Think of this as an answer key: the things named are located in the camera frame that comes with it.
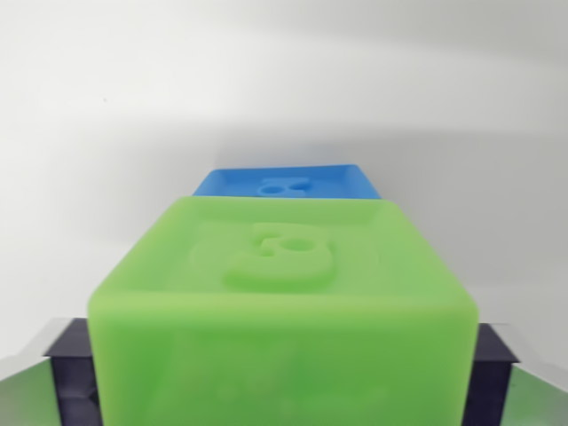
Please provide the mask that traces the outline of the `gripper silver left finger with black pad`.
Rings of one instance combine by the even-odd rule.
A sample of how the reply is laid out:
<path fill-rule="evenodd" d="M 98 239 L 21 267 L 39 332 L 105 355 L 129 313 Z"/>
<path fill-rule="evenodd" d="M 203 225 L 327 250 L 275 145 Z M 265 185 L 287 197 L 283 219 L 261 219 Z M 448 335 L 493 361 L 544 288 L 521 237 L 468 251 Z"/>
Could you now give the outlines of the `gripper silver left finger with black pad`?
<path fill-rule="evenodd" d="M 1 360 L 3 425 L 100 425 L 87 320 L 52 319 Z"/>

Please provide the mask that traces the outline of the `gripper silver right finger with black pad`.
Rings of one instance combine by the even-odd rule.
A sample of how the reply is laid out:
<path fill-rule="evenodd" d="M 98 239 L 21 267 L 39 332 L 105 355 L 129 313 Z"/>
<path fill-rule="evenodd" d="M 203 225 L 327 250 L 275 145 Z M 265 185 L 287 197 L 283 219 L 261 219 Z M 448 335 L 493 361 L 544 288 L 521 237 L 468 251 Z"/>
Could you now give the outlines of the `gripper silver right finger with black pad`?
<path fill-rule="evenodd" d="M 466 425 L 565 425 L 567 371 L 544 362 L 512 326 L 479 325 Z"/>

